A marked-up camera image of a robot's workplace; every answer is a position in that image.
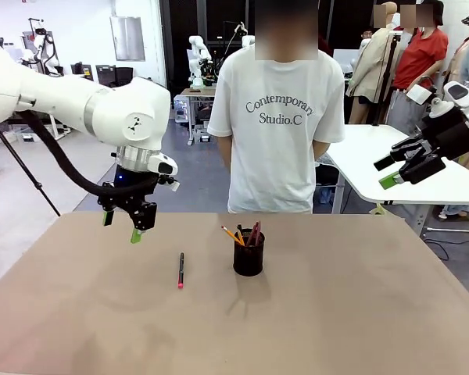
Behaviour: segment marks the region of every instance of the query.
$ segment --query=pencil holder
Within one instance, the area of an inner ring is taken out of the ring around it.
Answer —
[[[242,231],[243,241],[248,244],[251,229]],[[238,275],[252,277],[263,270],[264,259],[264,234],[260,234],[259,245],[255,246],[256,239],[252,239],[250,246],[241,246],[234,242],[234,262],[233,268]]]

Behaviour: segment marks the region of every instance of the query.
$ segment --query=tripod leg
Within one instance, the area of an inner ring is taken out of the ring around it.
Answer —
[[[20,156],[17,154],[16,150],[12,147],[12,145],[10,144],[10,142],[7,140],[7,138],[5,137],[5,135],[2,133],[2,131],[0,130],[0,139],[2,140],[3,144],[5,147],[7,147],[7,149],[10,151],[10,153],[12,154],[13,158],[17,161],[17,163],[20,165],[20,167],[23,169],[24,173],[28,176],[28,178],[31,180],[31,182],[33,183],[33,185],[37,188],[38,191],[40,191],[40,193],[43,195],[43,197],[45,198],[45,200],[47,201],[47,203],[52,207],[52,209],[54,210],[55,214],[57,216],[61,216],[61,214],[59,213],[59,211],[57,210],[57,208],[54,206],[54,204],[52,203],[52,201],[50,200],[50,198],[46,195],[46,193],[43,191],[42,187],[41,187],[41,184],[37,181],[36,178],[34,178],[33,174],[31,173],[31,171],[28,169],[28,167],[26,166],[26,164],[24,164],[24,161],[20,158]]]

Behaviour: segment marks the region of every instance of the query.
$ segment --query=pen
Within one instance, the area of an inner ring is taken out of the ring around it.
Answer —
[[[177,283],[179,289],[184,287],[184,253],[181,253],[181,257],[179,259],[179,281]]]
[[[259,222],[255,223],[255,225],[253,226],[252,231],[250,232],[250,235],[249,235],[249,240],[247,241],[247,246],[250,246],[250,242],[252,242],[253,236],[256,235],[258,226],[259,226]]]
[[[262,226],[263,226],[263,224],[259,221],[259,225],[257,226],[256,246],[259,246],[260,228],[261,228]]]
[[[240,239],[240,242],[242,243],[242,245],[245,246],[245,241],[243,241],[243,228],[242,228],[242,225],[238,224],[237,228],[240,232],[240,235],[238,236],[238,238]]]
[[[233,238],[236,242],[238,242],[241,246],[243,246],[243,244],[240,242],[240,240],[238,240],[238,239],[235,237],[235,235],[232,234],[231,231],[228,230],[224,225],[223,225],[221,228],[222,228],[222,230],[223,230],[224,232],[227,233],[227,235],[228,235],[229,237]]]

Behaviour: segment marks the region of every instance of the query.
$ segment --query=beige coat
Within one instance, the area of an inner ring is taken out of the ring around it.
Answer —
[[[389,36],[390,31],[392,31],[392,25],[389,25],[385,29],[378,30],[372,36],[368,46],[361,53],[353,73],[353,78],[349,83],[349,89],[346,93],[348,96],[365,96],[373,103],[379,102],[378,99],[381,94],[384,72],[387,67],[389,53],[391,51],[392,37]],[[390,87],[391,81],[394,77],[398,54],[399,43],[393,57],[391,78],[388,82],[387,88]]]
[[[452,61],[448,66],[449,71],[449,79],[448,81],[455,80],[457,82],[462,82],[462,77],[460,76],[462,73],[462,64],[464,63],[464,58],[467,55],[469,49],[469,40],[465,41],[459,49],[456,50],[455,55],[453,56]]]

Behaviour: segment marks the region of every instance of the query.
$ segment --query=orange pencil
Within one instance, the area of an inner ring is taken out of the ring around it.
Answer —
[[[243,246],[243,244],[240,242],[240,240],[238,240],[238,239],[235,237],[235,235],[232,234],[224,225],[223,225],[221,228],[222,228],[222,230],[223,230],[224,232],[227,233],[227,235],[228,235],[229,237],[233,238],[236,242],[238,242],[241,246]]]

